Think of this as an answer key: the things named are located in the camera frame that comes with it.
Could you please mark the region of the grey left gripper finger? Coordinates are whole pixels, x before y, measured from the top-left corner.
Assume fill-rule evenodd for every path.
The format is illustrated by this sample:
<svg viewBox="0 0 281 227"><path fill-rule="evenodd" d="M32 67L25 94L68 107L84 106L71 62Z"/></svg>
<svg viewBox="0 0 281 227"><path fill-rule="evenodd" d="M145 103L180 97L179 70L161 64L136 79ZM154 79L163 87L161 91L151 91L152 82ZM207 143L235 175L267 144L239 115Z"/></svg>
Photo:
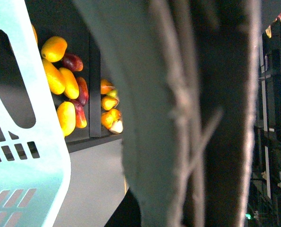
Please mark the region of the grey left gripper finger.
<svg viewBox="0 0 281 227"><path fill-rule="evenodd" d="M241 227L259 38L281 0L76 0L118 88L144 227Z"/></svg>

